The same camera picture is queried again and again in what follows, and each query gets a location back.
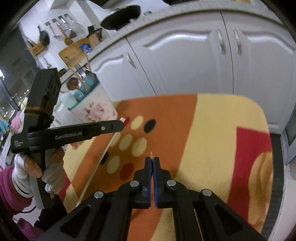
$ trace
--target silver rivet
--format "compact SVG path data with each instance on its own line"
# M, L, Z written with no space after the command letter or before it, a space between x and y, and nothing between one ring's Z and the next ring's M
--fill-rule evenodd
M94 197L95 198L102 198L104 196L104 193L101 191L95 192L94 193Z
M174 180L168 180L168 181L167 181L167 184L168 184L170 187L173 187L174 185L176 185L176 181L174 181Z
M130 182L130 185L132 186L132 187L137 187L137 186L139 186L139 182L138 181L131 181Z
M204 189L202 191L203 195L205 196L211 196L212 195L212 191L210 189Z

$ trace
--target white floral container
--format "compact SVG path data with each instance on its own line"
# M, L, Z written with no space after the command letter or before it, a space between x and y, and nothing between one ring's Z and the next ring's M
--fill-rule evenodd
M116 120L118 116L101 83L70 112L84 123Z

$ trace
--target orange tablecloth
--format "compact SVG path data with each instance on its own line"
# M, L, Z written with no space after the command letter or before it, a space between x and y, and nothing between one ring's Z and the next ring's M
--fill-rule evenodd
M116 109L119 117L130 121L117 134L83 199L132 180L153 152L173 179L195 191L211 189L261 232L271 197L273 162L266 119L254 101L231 95L176 95L125 100ZM145 132L152 119L155 126ZM69 187L64 205L68 211L76 206L110 136L85 141L77 150L67 148ZM172 211L154 206L133 212L129 240L174 240Z

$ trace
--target purple sleeve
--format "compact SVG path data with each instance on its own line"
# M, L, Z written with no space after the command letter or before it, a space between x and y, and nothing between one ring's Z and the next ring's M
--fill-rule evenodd
M18 214L24 208L30 206L32 198L21 196L12 183L13 167L0 172L0 197L11 216ZM28 221L20 218L17 226L29 240L35 240L43 231L33 227Z

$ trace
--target cabinet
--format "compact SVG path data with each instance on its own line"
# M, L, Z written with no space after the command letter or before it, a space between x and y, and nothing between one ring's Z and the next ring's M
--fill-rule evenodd
M90 64L112 101L155 96L126 39L100 53Z
M233 61L234 94L256 101L270 132L281 134L296 103L296 44L272 21L222 12Z
M230 46L220 12L167 19L127 40L157 95L233 93Z

